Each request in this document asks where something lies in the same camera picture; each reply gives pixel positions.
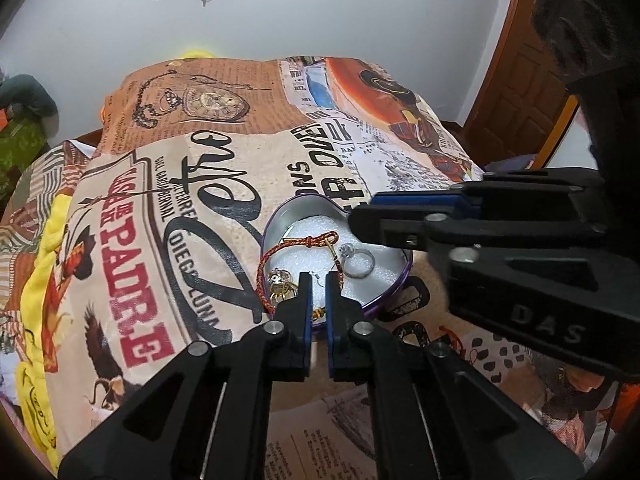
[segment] white foam insert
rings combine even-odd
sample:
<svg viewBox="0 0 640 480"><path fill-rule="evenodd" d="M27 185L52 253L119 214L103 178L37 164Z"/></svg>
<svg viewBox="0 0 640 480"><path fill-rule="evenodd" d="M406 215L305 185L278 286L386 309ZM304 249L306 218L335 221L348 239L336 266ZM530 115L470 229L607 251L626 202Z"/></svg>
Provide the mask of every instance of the white foam insert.
<svg viewBox="0 0 640 480"><path fill-rule="evenodd" d="M327 231L336 231L340 237L338 243L334 245L338 256L340 255L340 246L350 243L356 249L368 249L376 259L373 271L366 278L358 280L344 277L342 295L346 298L357 300L363 305L375 300L394 284L406 265L406 257L400 249L363 244L349 231L346 221L339 221L328 216L311 216L299 220L287 230L283 238L319 236ZM361 272L367 268L367 261L366 256L356 254L350 258L350 261L347 261L347 266L349 270ZM306 248L305 246L279 250L269 259L266 267L266 272L276 268L288 270L296 285L300 272L316 273L319 280L312 276L314 308L324 306L324 279L328 272L336 270L334 259L328 248Z"/></svg>

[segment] yellow cloth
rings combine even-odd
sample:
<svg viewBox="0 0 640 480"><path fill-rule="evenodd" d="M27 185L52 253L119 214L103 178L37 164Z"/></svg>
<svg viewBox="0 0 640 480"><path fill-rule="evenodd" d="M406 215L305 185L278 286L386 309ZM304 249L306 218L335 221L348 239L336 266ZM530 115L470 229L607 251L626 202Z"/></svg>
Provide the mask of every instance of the yellow cloth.
<svg viewBox="0 0 640 480"><path fill-rule="evenodd" d="M216 57L206 50L188 50L180 56L180 59L195 59L197 57Z"/></svg>
<svg viewBox="0 0 640 480"><path fill-rule="evenodd" d="M24 285L20 314L24 323L26 353L29 362L15 370L15 382L24 416L24 425L34 443L47 454L54 473L58 472L56 430L47 395L42 355L42 304L49 276L56 263L55 250L60 247L71 197L60 194L51 205L51 215L44 226L33 273Z"/></svg>

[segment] door frame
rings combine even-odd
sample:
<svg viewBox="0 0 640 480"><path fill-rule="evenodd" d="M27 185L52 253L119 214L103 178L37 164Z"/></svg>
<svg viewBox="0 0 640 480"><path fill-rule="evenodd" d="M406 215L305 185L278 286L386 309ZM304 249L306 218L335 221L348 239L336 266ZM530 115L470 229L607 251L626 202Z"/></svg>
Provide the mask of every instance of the door frame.
<svg viewBox="0 0 640 480"><path fill-rule="evenodd" d="M544 168L549 160L551 160L556 148L560 145L560 142L562 142L569 125L574 120L575 113L577 111L578 99L574 95L570 95L566 100L566 104L564 105L562 112L560 112L560 116L556 121L554 129L551 130L551 133L546 138L544 146L542 146L542 149L540 149L540 152L533 160L533 164L531 165L532 170L540 170Z"/></svg>
<svg viewBox="0 0 640 480"><path fill-rule="evenodd" d="M507 9L507 15L504 19L504 25L502 26L502 31L500 32L500 37L498 38L498 43L495 46L494 55L491 58L491 62L489 63L489 68L486 70L486 75L484 76L484 80L482 81L482 86L478 91L478 95L476 96L476 100L474 101L474 105L471 107L471 111L469 112L468 117L466 118L465 124L462 127L461 137L466 139L466 134L468 134L469 129L471 128L471 124L476 120L478 116L478 112L482 106L482 101L484 100L484 96L491 84L492 79L494 78L495 71L498 68L498 62L502 57L502 52L504 51L504 46L507 43L507 38L511 31L511 25L513 25L513 19L516 14L516 8L518 7L518 2L520 0L510 0L509 8Z"/></svg>

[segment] silver ring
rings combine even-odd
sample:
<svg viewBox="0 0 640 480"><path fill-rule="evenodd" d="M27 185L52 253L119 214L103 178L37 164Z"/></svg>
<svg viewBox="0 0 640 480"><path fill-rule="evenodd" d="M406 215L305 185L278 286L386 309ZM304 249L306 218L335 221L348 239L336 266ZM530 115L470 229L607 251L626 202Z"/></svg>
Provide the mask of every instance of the silver ring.
<svg viewBox="0 0 640 480"><path fill-rule="evenodd" d="M366 278L373 272L373 269L376 266L376 259L373 257L373 254L371 254L369 250L365 248L354 247L353 244L341 245L338 250L340 252L340 264L342 266L342 272L344 272L345 276L354 278L355 280L361 280L362 278ZM370 260L369 265L363 272L349 272L347 270L348 260L353 258L356 254L364 254Z"/></svg>

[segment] white wall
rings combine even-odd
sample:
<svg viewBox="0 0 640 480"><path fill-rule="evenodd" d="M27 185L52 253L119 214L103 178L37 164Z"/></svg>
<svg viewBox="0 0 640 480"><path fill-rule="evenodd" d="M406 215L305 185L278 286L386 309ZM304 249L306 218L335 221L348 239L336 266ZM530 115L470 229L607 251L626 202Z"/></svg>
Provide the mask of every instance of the white wall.
<svg viewBox="0 0 640 480"><path fill-rule="evenodd" d="M495 26L498 0L26 0L0 38L0 66L31 73L60 109L51 142L100 127L127 73L191 48L273 59L380 63L456 120Z"/></svg>
<svg viewBox="0 0 640 480"><path fill-rule="evenodd" d="M597 170L596 161L589 151L591 139L584 125L584 120L579 120L578 110L576 116L569 124L560 145L546 164L547 168L591 168Z"/></svg>
<svg viewBox="0 0 640 480"><path fill-rule="evenodd" d="M489 36L486 40L484 50L482 51L482 57L480 58L473 81L471 82L471 86L466 94L465 101L462 103L460 112L458 113L457 122L461 126L464 126L466 119L469 117L471 108L476 101L476 96L478 95L482 82L484 81L486 71L489 70L489 64L494 56L495 47L498 45L498 39L500 39L504 19L507 17L509 3L511 3L511 0L498 0L498 6L494 15L494 22L491 25Z"/></svg>

